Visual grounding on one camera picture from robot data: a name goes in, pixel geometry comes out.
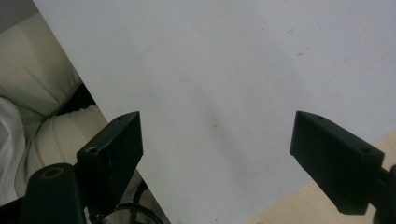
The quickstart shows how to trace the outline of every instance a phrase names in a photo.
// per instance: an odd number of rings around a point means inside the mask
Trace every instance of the beige surface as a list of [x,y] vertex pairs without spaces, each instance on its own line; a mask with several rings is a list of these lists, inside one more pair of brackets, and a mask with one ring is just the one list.
[[[387,170],[396,164],[396,130],[375,141],[373,145],[386,153],[383,167]],[[312,181],[294,191],[269,209],[262,211],[245,224],[304,223],[304,224],[364,224],[373,223],[375,209],[370,205],[365,216],[340,214],[327,196]]]

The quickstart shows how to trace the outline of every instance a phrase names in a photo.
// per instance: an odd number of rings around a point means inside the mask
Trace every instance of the white tabletop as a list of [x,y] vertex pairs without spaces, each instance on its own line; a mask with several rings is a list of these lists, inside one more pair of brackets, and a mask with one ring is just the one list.
[[35,3],[105,117],[141,111],[172,223],[242,223],[306,183],[296,110],[369,142],[396,127],[394,1]]

